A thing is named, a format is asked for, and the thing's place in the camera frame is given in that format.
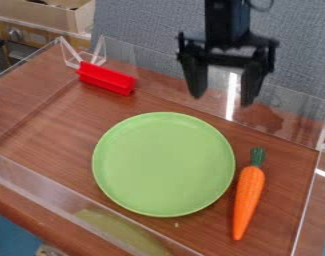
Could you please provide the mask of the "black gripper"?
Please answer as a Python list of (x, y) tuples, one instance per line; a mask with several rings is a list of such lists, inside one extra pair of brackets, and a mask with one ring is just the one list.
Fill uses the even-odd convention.
[(248, 31), (235, 42), (213, 43), (204, 32), (180, 32), (177, 60), (184, 69), (188, 89), (199, 99), (208, 89), (208, 65), (241, 68), (241, 106), (253, 104), (267, 73), (275, 72), (280, 41)]

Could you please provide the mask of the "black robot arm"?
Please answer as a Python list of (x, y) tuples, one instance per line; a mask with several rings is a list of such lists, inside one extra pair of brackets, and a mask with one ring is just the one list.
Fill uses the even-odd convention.
[(261, 8), (251, 0), (205, 0), (205, 30), (195, 34), (178, 33), (177, 60), (196, 99), (208, 89), (209, 67), (223, 66), (244, 70), (241, 106), (253, 104), (265, 77), (275, 72), (280, 41), (252, 32), (251, 10), (265, 12), (272, 4)]

